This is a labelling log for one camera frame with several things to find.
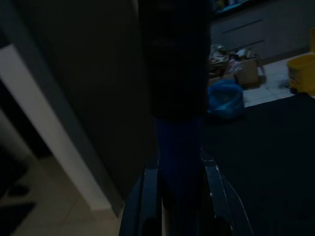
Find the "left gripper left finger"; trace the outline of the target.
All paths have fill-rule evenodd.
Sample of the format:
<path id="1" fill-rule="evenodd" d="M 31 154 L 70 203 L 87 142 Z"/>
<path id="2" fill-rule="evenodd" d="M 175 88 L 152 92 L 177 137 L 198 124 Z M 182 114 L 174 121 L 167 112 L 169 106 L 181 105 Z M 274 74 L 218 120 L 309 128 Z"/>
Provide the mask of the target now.
<path id="1" fill-rule="evenodd" d="M 149 159 L 123 211 L 120 236 L 162 236 L 158 158 Z"/>

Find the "cardboard box heaped with trash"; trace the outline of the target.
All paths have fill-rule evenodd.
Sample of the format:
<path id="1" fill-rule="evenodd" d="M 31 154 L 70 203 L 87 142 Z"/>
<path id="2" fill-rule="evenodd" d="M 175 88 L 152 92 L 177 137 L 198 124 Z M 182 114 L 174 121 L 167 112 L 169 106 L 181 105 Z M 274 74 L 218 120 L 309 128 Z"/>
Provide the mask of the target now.
<path id="1" fill-rule="evenodd" d="M 244 89 L 256 88 L 266 80 L 259 55 L 251 48 L 229 51 L 220 44 L 211 46 L 208 86 L 232 80 Z"/>

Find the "grey cabinet with drawers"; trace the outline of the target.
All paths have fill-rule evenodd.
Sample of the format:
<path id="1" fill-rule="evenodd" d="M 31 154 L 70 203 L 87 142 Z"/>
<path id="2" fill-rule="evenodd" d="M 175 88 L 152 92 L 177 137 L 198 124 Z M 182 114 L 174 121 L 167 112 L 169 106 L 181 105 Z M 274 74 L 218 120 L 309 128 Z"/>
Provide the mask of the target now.
<path id="1" fill-rule="evenodd" d="M 265 62 L 303 54 L 315 27 L 315 0 L 267 0 L 212 21 L 211 42 L 251 48 Z"/>

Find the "blue plastic bag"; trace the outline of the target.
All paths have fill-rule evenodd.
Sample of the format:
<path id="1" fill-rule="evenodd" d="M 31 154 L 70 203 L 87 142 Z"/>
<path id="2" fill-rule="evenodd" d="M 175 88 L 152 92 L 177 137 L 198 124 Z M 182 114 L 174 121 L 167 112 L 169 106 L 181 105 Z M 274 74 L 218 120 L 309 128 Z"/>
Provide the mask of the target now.
<path id="1" fill-rule="evenodd" d="M 243 89 L 232 80 L 221 80 L 208 87 L 208 114 L 230 120 L 245 112 Z"/>

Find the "blue dustpan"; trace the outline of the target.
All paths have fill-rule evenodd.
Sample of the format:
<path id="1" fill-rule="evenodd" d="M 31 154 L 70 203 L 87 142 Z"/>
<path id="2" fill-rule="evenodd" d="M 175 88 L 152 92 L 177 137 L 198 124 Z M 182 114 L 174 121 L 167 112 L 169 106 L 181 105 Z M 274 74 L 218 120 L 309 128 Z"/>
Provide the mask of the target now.
<path id="1" fill-rule="evenodd" d="M 210 0 L 138 0 L 163 204 L 185 218 L 200 197 L 211 13 Z"/>

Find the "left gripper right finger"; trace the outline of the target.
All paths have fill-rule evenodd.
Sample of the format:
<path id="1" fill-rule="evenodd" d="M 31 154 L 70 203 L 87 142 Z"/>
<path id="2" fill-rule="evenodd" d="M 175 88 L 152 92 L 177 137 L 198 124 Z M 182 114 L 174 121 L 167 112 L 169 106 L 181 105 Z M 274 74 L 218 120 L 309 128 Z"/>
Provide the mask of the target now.
<path id="1" fill-rule="evenodd" d="M 254 236 L 244 205 L 218 165 L 205 151 L 200 155 L 205 166 L 214 213 L 215 236 Z"/>

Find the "white door frame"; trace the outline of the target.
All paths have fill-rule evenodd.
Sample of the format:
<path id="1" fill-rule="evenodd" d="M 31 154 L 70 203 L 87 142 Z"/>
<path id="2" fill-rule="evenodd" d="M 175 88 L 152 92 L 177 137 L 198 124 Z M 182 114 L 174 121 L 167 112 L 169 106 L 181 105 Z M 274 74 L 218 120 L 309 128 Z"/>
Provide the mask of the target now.
<path id="1" fill-rule="evenodd" d="M 0 78 L 91 210 L 113 208 L 13 44 L 0 49 Z"/>

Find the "yellow mop bucket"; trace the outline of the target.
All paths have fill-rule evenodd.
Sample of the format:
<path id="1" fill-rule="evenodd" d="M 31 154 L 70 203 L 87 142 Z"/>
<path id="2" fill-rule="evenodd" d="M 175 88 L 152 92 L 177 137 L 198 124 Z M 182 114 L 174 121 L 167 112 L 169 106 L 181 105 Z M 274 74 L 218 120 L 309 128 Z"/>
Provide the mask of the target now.
<path id="1" fill-rule="evenodd" d="M 315 96 L 315 28 L 310 30 L 310 51 L 287 62 L 291 93 Z"/>

